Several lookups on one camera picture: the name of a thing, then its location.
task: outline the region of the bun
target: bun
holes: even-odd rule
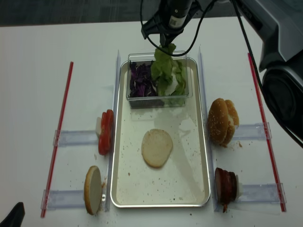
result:
[[[226,146],[239,126],[238,113],[231,100],[218,98],[214,100],[208,114],[210,139],[219,145]]]
[[[87,212],[95,215],[99,210],[102,196],[101,174],[97,166],[91,166],[84,184],[84,201]]]
[[[170,135],[160,129],[152,129],[146,132],[142,140],[142,156],[144,161],[154,168],[162,167],[172,150]]]

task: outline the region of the black cable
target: black cable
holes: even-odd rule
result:
[[[237,18],[238,18],[238,21],[240,23],[240,26],[241,26],[241,30],[242,30],[242,33],[243,33],[243,36],[244,36],[244,39],[245,39],[245,43],[247,45],[247,48],[248,48],[248,51],[250,53],[250,56],[251,56],[251,59],[252,59],[252,64],[253,64],[253,67],[254,67],[254,70],[255,70],[255,73],[256,73],[256,77],[257,77],[257,80],[258,80],[258,84],[259,84],[259,88],[260,88],[260,91],[264,97],[264,100],[265,100],[265,103],[267,106],[269,106],[267,104],[267,99],[266,99],[266,94],[264,93],[264,90],[263,90],[263,86],[262,86],[262,83],[261,83],[261,80],[260,80],[260,76],[259,76],[259,72],[258,72],[258,68],[257,68],[257,64],[256,64],[256,61],[255,61],[255,58],[252,54],[252,50],[251,50],[251,47],[250,47],[250,42],[248,41],[248,38],[247,38],[247,35],[246,35],[246,32],[245,32],[245,29],[244,29],[244,26],[243,26],[243,23],[242,23],[242,19],[241,19],[241,16],[240,16],[240,13],[238,11],[238,8],[237,8],[237,3],[235,0],[231,0],[232,1],[232,4],[233,4],[233,7],[235,9],[235,12],[236,12],[236,15],[237,15]],[[291,131],[289,131],[289,129],[284,125],[284,123],[279,119],[279,117],[276,115],[276,113],[274,111],[271,111],[271,113],[273,114],[274,118],[276,119],[276,121],[278,122],[278,124],[281,126],[282,129],[284,129],[284,131],[300,146],[303,148],[303,143],[298,139],[296,138],[295,135],[292,134]]]
[[[162,52],[166,53],[166,54],[169,55],[169,56],[172,56],[172,57],[180,57],[180,56],[183,56],[183,55],[187,54],[188,52],[190,52],[191,48],[192,48],[192,47],[194,46],[194,44],[195,44],[195,41],[196,41],[196,39],[197,39],[197,36],[198,36],[198,33],[199,33],[199,28],[200,28],[200,25],[201,25],[201,23],[202,23],[203,18],[205,17],[206,13],[207,13],[210,9],[213,8],[214,3],[215,3],[216,1],[217,1],[217,0],[212,0],[212,1],[208,4],[208,6],[206,7],[205,11],[202,11],[203,13],[202,13],[202,16],[201,16],[201,18],[200,18],[200,21],[199,21],[199,24],[198,24],[198,27],[197,27],[197,30],[196,30],[196,34],[195,34],[194,40],[193,40],[193,42],[191,43],[191,45],[190,45],[190,47],[188,48],[188,50],[185,51],[184,53],[180,53],[180,54],[171,54],[171,53],[167,52],[166,50],[164,50],[163,48],[157,46],[157,45],[148,37],[148,35],[146,36],[146,38],[150,41],[150,43],[151,43],[154,47],[156,47],[157,49],[161,50]],[[144,28],[143,28],[143,20],[142,20],[142,5],[143,5],[143,0],[141,0],[141,3],[140,3],[140,22],[141,22],[141,26],[142,26],[143,32],[145,33],[145,30],[144,30]]]

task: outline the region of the red rod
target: red rod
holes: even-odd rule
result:
[[[256,94],[257,94],[257,98],[258,98],[259,108],[260,108],[260,112],[261,112],[262,122],[264,124],[266,124],[267,121],[266,121],[266,117],[265,117],[265,113],[264,113],[264,109],[263,109],[263,104],[262,104],[262,99],[261,99],[261,93],[260,93],[260,89],[259,89],[259,86],[258,86],[257,75],[256,75],[256,72],[255,72],[255,69],[254,69],[254,65],[252,63],[252,59],[251,59],[251,56],[250,56],[249,53],[248,53],[248,59],[249,59],[249,62],[250,62],[250,70],[251,70],[252,78],[253,78],[254,84],[255,84],[255,89],[256,89]],[[267,128],[265,128],[264,131],[265,131],[265,134],[268,135]],[[272,145],[271,145],[271,139],[267,139],[267,146],[268,146],[268,150],[269,150],[269,156],[270,156],[270,160],[271,160],[271,165],[272,165],[273,171],[274,171],[275,181],[276,181],[276,184],[280,185],[280,179],[279,179],[278,169],[276,167],[276,161],[275,161],[275,156],[274,156],[273,148],[272,148]],[[280,187],[278,187],[278,193],[279,193],[280,201],[284,201]],[[282,212],[286,212],[285,203],[284,202],[280,203],[280,205],[281,205]]]
[[[63,97],[63,102],[62,102],[62,107],[61,107],[61,112],[60,112],[60,118],[59,118],[57,131],[61,130],[61,126],[62,126],[62,122],[63,122],[64,110],[65,110],[68,90],[70,88],[71,73],[72,73],[73,66],[74,66],[74,63],[71,61],[70,69],[68,71],[68,77],[67,77],[67,81],[66,81],[66,87],[65,87],[65,92],[64,92],[64,97]],[[57,146],[53,147],[53,156],[52,156],[51,166],[49,167],[49,172],[48,172],[48,179],[47,179],[46,192],[45,192],[46,193],[45,194],[45,203],[44,203],[44,209],[42,209],[42,211],[41,211],[41,216],[40,216],[41,218],[44,218],[45,213],[46,213],[47,198],[48,198],[49,190],[51,189],[51,182],[52,182],[52,177],[53,177],[53,167],[54,167],[55,160],[56,160],[57,148],[58,148]]]

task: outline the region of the red cabbage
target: red cabbage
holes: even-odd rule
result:
[[[137,66],[136,62],[130,62],[131,80],[130,97],[148,97],[157,96],[152,86],[151,66],[145,63]]]

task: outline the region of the top bun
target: top bun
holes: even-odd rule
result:
[[[226,146],[233,137],[235,126],[239,126],[238,113],[231,100],[218,98],[214,100],[208,114],[210,139]]]

